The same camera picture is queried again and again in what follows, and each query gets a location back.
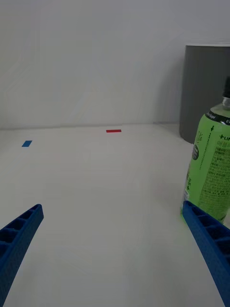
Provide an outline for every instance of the green plastic bottle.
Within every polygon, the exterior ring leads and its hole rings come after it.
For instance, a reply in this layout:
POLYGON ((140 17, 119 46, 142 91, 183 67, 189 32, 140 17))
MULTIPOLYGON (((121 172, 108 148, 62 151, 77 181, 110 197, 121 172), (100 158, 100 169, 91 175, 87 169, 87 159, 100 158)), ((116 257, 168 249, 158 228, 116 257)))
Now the green plastic bottle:
POLYGON ((211 108, 199 122, 184 200, 224 222, 230 207, 230 77, 222 104, 211 108))

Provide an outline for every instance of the white backdrop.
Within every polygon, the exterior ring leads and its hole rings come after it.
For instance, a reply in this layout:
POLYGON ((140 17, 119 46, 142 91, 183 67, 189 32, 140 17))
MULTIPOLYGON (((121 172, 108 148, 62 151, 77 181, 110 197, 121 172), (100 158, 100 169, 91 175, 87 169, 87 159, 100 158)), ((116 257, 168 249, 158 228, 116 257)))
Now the white backdrop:
POLYGON ((187 42, 227 0, 0 0, 0 128, 178 121, 187 42))

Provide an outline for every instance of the gray cylinder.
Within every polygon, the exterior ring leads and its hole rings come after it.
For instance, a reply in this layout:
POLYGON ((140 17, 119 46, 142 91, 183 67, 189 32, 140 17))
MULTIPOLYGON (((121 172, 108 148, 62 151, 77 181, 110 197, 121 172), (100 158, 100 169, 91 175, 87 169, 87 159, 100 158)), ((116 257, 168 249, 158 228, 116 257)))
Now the gray cylinder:
POLYGON ((194 143, 202 115, 222 102, 230 75, 229 45, 187 45, 180 113, 180 135, 194 143))

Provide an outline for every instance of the bottle cap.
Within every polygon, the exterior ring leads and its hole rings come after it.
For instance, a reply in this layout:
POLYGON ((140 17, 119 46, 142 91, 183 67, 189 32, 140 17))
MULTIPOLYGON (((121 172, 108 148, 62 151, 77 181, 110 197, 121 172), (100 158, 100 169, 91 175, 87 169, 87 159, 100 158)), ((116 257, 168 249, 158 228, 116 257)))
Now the bottle cap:
POLYGON ((223 97, 230 98, 230 76, 226 78, 223 97))

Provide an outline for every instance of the white floor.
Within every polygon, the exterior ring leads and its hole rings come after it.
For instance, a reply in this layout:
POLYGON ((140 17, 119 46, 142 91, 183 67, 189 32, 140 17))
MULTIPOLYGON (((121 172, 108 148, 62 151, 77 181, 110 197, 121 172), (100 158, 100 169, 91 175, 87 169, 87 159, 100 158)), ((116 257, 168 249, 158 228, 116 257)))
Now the white floor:
POLYGON ((45 215, 5 307, 224 306, 179 216, 192 145, 121 128, 0 131, 0 228, 45 215))

